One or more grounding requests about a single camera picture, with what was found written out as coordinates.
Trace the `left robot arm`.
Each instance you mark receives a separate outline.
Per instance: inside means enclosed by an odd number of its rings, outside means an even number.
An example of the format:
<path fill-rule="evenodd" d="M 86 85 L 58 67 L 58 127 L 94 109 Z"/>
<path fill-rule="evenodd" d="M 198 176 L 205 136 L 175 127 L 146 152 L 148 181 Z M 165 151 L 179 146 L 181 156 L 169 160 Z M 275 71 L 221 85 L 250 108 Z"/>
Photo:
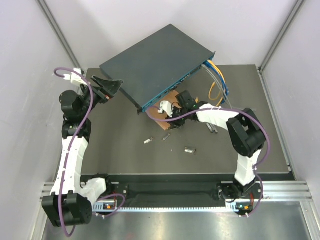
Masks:
<path fill-rule="evenodd" d="M 95 75 L 91 80 L 96 85 L 81 84 L 81 94 L 67 90 L 59 97 L 63 112 L 61 160 L 53 188 L 41 203 L 52 225 L 58 228 L 88 224 L 98 198 L 109 198 L 114 191 L 113 185 L 101 177 L 81 186 L 81 172 L 92 128 L 89 114 L 97 104 L 112 99 L 124 82 Z"/>

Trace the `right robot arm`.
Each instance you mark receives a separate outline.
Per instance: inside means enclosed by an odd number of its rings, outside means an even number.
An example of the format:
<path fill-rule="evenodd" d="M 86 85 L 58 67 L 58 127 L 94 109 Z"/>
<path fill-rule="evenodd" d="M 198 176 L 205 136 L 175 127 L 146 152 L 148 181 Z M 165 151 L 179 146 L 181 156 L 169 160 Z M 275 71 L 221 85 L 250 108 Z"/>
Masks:
<path fill-rule="evenodd" d="M 178 94 L 176 100 L 177 106 L 167 101 L 160 103 L 171 127 L 179 128 L 186 120 L 191 120 L 228 131 L 232 146 L 238 154 L 233 192 L 237 197 L 245 198 L 251 193 L 257 179 L 255 171 L 262 148 L 270 142 L 255 113 L 250 108 L 226 109 L 206 101 L 197 102 L 188 91 Z"/>

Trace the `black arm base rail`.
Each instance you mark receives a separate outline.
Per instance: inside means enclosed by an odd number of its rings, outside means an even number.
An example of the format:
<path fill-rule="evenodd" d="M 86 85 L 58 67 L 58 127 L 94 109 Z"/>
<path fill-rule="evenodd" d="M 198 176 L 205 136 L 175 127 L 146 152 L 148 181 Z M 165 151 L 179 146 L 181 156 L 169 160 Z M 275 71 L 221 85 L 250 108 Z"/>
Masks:
<path fill-rule="evenodd" d="M 262 194 L 259 182 L 236 183 L 233 174 L 87 174 L 83 182 L 104 178 L 107 193 L 120 193 L 126 208 L 221 207 L 229 201 L 251 203 Z"/>

